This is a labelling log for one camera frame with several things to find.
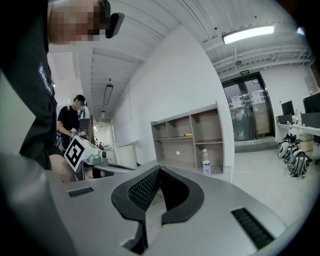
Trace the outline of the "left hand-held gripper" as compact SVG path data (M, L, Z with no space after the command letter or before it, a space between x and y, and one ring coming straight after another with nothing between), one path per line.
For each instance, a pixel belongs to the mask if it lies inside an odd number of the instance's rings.
M108 163L107 153L88 140L75 135L64 153L69 166L74 171L76 181L112 177L134 171L134 168Z

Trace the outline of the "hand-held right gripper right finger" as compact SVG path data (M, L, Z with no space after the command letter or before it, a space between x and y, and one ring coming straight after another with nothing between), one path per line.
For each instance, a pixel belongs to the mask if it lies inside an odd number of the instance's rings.
M204 192L201 208L186 222L163 225L146 250L148 256L276 256L292 241L290 226L269 207L237 186L214 177L171 168L195 181ZM258 249L232 212L246 209L274 239Z

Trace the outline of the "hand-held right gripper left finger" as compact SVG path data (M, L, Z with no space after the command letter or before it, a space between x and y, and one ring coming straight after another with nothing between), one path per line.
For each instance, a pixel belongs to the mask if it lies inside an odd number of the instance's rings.
M118 185L152 167L145 164L125 174L71 183L62 183L56 174L46 173L55 206L77 256L132 255L123 245L135 237L139 224L119 214L111 195Z

